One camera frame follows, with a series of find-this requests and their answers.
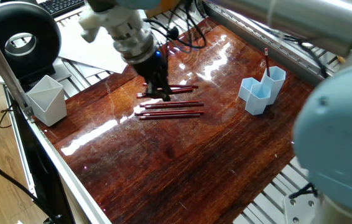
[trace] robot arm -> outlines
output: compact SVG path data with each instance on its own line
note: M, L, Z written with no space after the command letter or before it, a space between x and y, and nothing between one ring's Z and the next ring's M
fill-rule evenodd
M167 62L164 55L157 50L150 25L143 22L135 10L156 6L159 0L88 2L91 9L84 11L79 21L84 30L82 37L92 42L98 29L104 27L114 39L114 48L121 53L124 61L144 77L148 84L147 96L169 101L171 90L167 81Z

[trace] black cable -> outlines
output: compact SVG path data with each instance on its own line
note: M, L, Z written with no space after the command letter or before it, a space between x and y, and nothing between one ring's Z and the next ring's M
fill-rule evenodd
M2 177L4 177L5 179L7 179L8 181L12 182L15 186L17 186L18 188L20 188L24 193L26 193L30 198L32 198L35 202L35 204L43 211L46 213L47 216L49 216L49 218L57 224L62 224L62 222L60 220L58 220L58 218L50 211L50 209L48 209L46 207L46 205L41 202L37 197L35 197L35 195L33 195L31 192L29 192L28 189L26 189L22 184L20 184L18 181L16 181L15 179L13 179L11 176L7 175L5 172L3 172L0 169L0 175Z
M201 10L199 9L197 2L198 2L197 0L194 0L195 8L197 9L197 11L200 13L200 15L202 16L202 18L204 19L206 16L205 16L204 13L201 12Z
M315 63L320 67L321 76L323 78L328 78L327 68L324 64L321 63L320 58L318 58L318 56L315 55L315 53L312 50L310 50L308 47L303 46L303 41L298 40L298 45L302 50L306 51L313 58Z
M189 6L186 6L185 11L184 11L183 9L180 9L180 10L186 14L186 17L187 17L187 19L186 19L187 29L189 28L189 23L188 23L188 21L190 21L190 22L193 24L194 28L197 30L198 34L202 37L204 44L203 44L202 46L194 46L194 45L192 45L192 38L191 38L191 36L190 36L190 43L189 43L189 44L185 43L185 42L182 41L182 40L178 40L178 41L179 41L180 43L182 43L182 44L185 44L186 46L189 46L189 47L192 47L192 48L195 48L195 49L203 49L204 47L206 47L206 38L205 38L205 35L203 35L201 29L196 25L196 23L194 22L194 20L191 18L190 13L188 13L188 11L190 10Z
M314 194L314 197L318 197L318 191L312 183L308 183L305 187L300 189L298 192L289 195L289 199L295 199L301 195Z
M187 52L186 50L181 49L176 43L167 35L165 35L161 30L158 30L156 27L151 27L152 30L157 31L158 33L162 34L169 42L171 42L176 48L178 48L181 52L189 54L190 52Z
M12 104L8 107L8 109L1 110L1 113L3 113L3 115L2 115L2 118L1 118L1 120L0 120L0 128L10 128L10 127L12 126L12 125L10 124L9 126L2 127L1 124L2 124L2 121L3 121L4 117L7 115L7 112L13 111L13 110L11 109L11 108L13 107L13 104L14 104L14 103L12 103Z
M166 28L165 25L163 25L163 23L157 21L157 20L153 20L153 19L143 19L144 22L149 22L149 23L155 23L159 26L161 26L162 28L164 28L166 31L168 31L168 28Z

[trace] wire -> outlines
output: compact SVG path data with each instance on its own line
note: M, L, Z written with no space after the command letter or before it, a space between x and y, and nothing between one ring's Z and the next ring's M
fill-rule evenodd
M305 187L300 189L298 192L289 195L289 199L295 199L301 195L314 194L314 197L318 197L318 191L312 183L308 183Z
M13 111L13 110L11 109L11 108L13 107L13 104L14 104L14 103L12 103L12 104L8 107L8 109L1 110L1 113L3 113L3 115L2 115L2 118L1 118L1 120L0 120L0 128L10 128L10 127L12 126L12 125L10 124L9 126L3 127L3 126L1 126L1 124L2 124L2 121L3 121L4 117L7 115L7 112Z
M310 50L308 47L303 46L303 41L302 40L298 40L298 45L299 47L306 51L315 61L315 63L320 67L320 74L323 78L328 78L328 74L327 74L327 68L324 64L321 63L320 58L318 58L317 55L315 55L315 53Z
M163 25L163 23L159 22L159 21L156 21L156 20L153 20L153 19L143 19L144 22L149 22L149 23L155 23L159 26L161 26L162 28L164 28L166 31L168 31L168 28Z
M181 49L178 45L176 45L176 43L167 35L165 35L163 32L161 32L161 30L158 30L156 27L151 27L152 30L157 31L158 33L162 34L169 42L171 42L176 48L178 48L181 52L189 54L191 52L188 52L186 50Z
M197 11L200 13L200 15L202 16L202 18L206 18L206 16L204 15L204 12L201 12L200 8L198 7L198 0L194 0L194 4L195 4L195 8L197 9Z
M16 181L15 179L13 179L11 176L7 175L5 172L3 172L0 169L0 175L2 177L4 177L5 179L7 179L8 181L12 182L16 187L18 187L19 189L21 189L24 193L26 193L30 198L32 198L35 202L35 204L46 213L47 216L49 216L49 218L57 224L62 224L62 222L50 211L50 209L47 208L47 206L41 202L37 197L35 197L35 195L33 195L31 192L29 192L28 189L26 189L22 184L20 184L20 182Z

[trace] white paper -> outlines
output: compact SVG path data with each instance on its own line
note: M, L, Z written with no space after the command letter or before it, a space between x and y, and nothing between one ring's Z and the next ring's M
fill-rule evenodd
M59 57L91 65L110 72L122 73L126 63L121 54L113 47L114 40L105 28L100 28L95 41L86 42L82 37L82 27L78 23L78 16L59 26L62 35L62 48Z
M101 68L96 68L96 67L92 67L90 65L85 65L84 63L80 63L80 62L75 62L74 63L75 68L85 77L85 78L89 78L93 75L97 75L101 72L105 72L105 70L101 69Z

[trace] red pencil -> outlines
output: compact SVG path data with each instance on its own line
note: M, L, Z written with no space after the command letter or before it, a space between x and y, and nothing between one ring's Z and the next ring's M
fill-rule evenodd
M143 116L162 116L162 115L178 115L178 114L204 114L203 111L187 111L187 112L166 112L163 113L143 113Z
M181 94L181 93L191 93L192 91L194 91L193 88L182 88L179 90L172 90L171 95ZM136 93L136 98L137 99L147 98L147 95L146 95L146 93Z
M147 105L145 106L145 109L178 108L178 107L190 107L190 106L203 106L203 103L186 103L181 105Z
M264 58L266 59L267 76L270 77L270 66L269 66L269 50L264 49Z
M142 116L145 113L156 114L156 113L164 113L164 112L176 113L176 112L191 112L191 111L194 111L194 110L143 111L143 112L135 112L134 115Z
M172 105L172 104L185 104L185 103L198 103L198 101L179 101L179 102L161 102L161 103L141 103L140 107L145 107L147 105Z
M199 114L178 114L178 115L163 115L163 116L141 116L140 120L149 119L179 119L179 118L199 118Z
M181 84L170 84L169 87L178 87L178 88L198 88L197 85L181 85Z

